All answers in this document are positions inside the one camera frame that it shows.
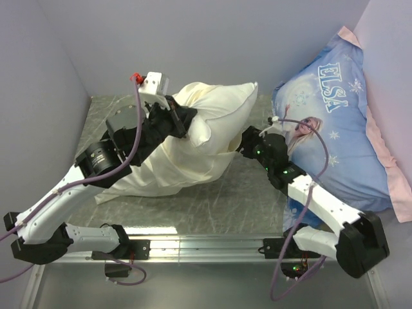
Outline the cream pillowcase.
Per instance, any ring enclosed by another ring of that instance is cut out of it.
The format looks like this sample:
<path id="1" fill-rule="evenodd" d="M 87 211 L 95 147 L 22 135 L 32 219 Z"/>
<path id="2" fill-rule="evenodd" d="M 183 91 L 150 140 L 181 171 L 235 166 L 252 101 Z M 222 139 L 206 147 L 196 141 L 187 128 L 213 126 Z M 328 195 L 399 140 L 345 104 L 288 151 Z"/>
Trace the cream pillowcase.
<path id="1" fill-rule="evenodd" d="M 187 95 L 174 94 L 177 103 L 187 106 Z M 132 173 L 95 197 L 102 204 L 120 196 L 161 197 L 177 194 L 185 187 L 217 180 L 234 158 L 241 133 L 225 152 L 203 154 L 189 138 L 167 137 Z"/>

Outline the white pillow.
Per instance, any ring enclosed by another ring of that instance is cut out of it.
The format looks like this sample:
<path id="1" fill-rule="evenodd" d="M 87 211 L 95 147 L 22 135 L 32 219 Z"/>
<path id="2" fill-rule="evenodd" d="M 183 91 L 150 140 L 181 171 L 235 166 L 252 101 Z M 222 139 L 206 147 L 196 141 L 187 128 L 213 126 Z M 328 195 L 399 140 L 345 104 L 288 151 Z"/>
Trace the white pillow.
<path id="1" fill-rule="evenodd" d="M 192 82 L 181 94 L 187 95 L 187 105 L 197 110 L 189 138 L 205 155 L 225 152 L 241 133 L 258 96 L 258 83 L 232 86 Z"/>

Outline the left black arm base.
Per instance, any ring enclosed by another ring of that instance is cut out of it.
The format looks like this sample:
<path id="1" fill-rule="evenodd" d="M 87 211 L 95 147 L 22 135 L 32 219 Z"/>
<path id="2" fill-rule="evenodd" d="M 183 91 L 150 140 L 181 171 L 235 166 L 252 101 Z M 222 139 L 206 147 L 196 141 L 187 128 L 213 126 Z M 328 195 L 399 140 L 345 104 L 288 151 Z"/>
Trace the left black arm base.
<path id="1" fill-rule="evenodd" d="M 149 239 L 132 239 L 129 248 L 121 256 L 113 256 L 119 260 L 148 260 L 151 249 Z"/>

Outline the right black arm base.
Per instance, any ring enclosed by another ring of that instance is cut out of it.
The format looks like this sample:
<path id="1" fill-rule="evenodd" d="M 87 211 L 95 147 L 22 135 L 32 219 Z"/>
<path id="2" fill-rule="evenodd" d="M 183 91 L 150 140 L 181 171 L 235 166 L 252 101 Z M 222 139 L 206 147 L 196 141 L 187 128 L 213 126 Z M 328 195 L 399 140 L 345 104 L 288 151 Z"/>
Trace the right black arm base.
<path id="1" fill-rule="evenodd" d="M 278 259 L 286 238 L 264 238 L 263 245 L 258 248 L 258 252 L 265 256 L 265 259 Z M 319 258 L 315 252 L 302 251 L 298 248 L 294 240 L 291 240 L 286 248 L 284 259 Z"/>

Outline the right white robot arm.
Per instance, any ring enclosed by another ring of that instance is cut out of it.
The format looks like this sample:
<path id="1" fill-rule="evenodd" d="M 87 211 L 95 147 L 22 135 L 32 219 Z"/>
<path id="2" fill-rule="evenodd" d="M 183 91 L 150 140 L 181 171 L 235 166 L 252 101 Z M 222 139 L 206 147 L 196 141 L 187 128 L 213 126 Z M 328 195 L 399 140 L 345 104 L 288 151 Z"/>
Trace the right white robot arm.
<path id="1" fill-rule="evenodd" d="M 257 160 L 275 189 L 306 205 L 307 210 L 330 228 L 326 232 L 297 221 L 285 232 L 280 249 L 276 249 L 271 240 L 264 239 L 259 251 L 267 259 L 301 260 L 298 267 L 284 268 L 285 275 L 308 274 L 307 259 L 322 256 L 336 260 L 349 276 L 360 278 L 389 256 L 380 218 L 371 211 L 350 207 L 317 185 L 309 174 L 288 159 L 283 136 L 265 134 L 250 126 L 243 132 L 237 151 L 245 158 Z"/>

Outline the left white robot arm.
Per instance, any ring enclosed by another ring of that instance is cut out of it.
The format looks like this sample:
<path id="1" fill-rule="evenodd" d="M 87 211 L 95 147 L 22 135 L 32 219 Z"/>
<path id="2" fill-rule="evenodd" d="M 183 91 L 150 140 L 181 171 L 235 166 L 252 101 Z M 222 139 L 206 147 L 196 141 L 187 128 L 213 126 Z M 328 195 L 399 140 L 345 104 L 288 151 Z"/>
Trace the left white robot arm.
<path id="1" fill-rule="evenodd" d="M 45 265 L 72 252 L 100 252 L 125 259 L 131 242 L 121 225 L 99 228 L 66 223 L 68 217 L 89 199 L 110 188 L 139 167 L 168 137 L 183 138 L 197 114 L 194 108 L 169 99 L 171 109 L 158 103 L 146 104 L 149 112 L 124 106 L 106 119 L 106 132 L 90 144 L 70 167 L 63 179 L 39 203 L 27 211 L 8 212 L 4 223 L 17 239 L 11 244 L 14 258 Z"/>

